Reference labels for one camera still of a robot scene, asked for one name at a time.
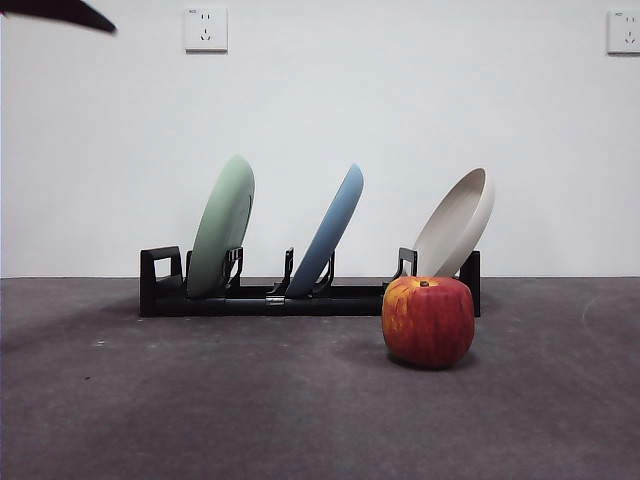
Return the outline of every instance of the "gray floor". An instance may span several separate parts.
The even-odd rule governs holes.
[[[486,279],[455,368],[379,318],[137,316],[130,279],[2,282],[6,479],[637,479],[640,279]]]

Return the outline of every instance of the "apple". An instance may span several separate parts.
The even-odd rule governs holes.
[[[382,303],[382,333],[389,351],[409,363],[444,368],[460,360],[473,341],[469,288],[454,278],[399,277]]]

